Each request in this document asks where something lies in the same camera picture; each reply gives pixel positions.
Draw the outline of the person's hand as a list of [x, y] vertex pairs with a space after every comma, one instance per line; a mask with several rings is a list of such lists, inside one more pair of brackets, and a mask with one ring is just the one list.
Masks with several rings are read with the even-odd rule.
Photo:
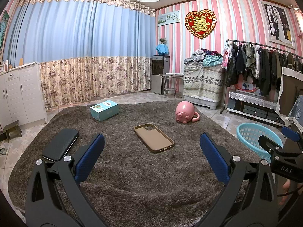
[[290, 180], [287, 179], [286, 182], [283, 184], [283, 187], [282, 187], [282, 189], [283, 189], [283, 196], [281, 198], [281, 201], [280, 201], [279, 205], [283, 205], [286, 202], [286, 200], [288, 198], [288, 195], [286, 195], [286, 194], [289, 191], [289, 187], [290, 187]]

